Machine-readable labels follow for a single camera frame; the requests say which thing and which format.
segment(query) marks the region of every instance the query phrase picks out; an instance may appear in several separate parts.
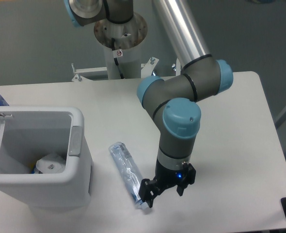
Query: robotic arm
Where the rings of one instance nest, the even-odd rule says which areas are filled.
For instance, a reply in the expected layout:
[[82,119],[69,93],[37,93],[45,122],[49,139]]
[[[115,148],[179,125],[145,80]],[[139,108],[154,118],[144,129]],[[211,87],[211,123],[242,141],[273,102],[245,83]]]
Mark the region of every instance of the robotic arm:
[[[81,26],[107,18],[112,28],[118,28],[134,15],[132,0],[65,3],[72,21]],[[145,78],[137,90],[143,108],[160,131],[155,177],[143,179],[139,190],[149,207],[164,190],[177,185],[182,196],[194,183],[196,170],[189,161],[200,128],[201,111],[196,102],[227,90],[233,83],[230,66],[209,53],[186,0],[155,0],[154,4],[183,69],[181,75],[167,81],[158,76]]]

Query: screw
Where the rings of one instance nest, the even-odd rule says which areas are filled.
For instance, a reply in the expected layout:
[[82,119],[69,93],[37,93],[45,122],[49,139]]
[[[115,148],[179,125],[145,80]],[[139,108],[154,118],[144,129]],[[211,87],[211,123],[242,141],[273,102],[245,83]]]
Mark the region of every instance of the screw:
[[75,69],[75,67],[74,67],[74,63],[72,63],[71,66],[72,66],[73,73],[75,73],[75,72],[76,72],[76,69]]
[[154,64],[154,61],[156,61],[155,57],[151,57],[151,65]]
[[173,63],[171,67],[174,71],[176,71],[176,64],[175,63]]

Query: white plastic bin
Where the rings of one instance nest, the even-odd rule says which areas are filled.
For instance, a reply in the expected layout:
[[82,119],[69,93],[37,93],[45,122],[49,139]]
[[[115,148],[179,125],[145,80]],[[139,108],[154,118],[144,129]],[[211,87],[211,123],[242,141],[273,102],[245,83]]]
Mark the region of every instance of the white plastic bin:
[[[31,174],[53,152],[66,160],[65,170]],[[79,109],[0,107],[0,191],[31,206],[83,206],[90,201],[92,165]]]

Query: metal tube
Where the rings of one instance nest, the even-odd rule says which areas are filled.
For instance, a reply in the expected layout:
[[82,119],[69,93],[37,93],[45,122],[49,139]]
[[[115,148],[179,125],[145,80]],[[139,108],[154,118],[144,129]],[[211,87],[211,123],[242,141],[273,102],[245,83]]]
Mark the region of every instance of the metal tube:
[[183,67],[209,54],[186,0],[154,0],[154,4]]
[[69,0],[72,11],[82,18],[95,17],[101,10],[102,0]]

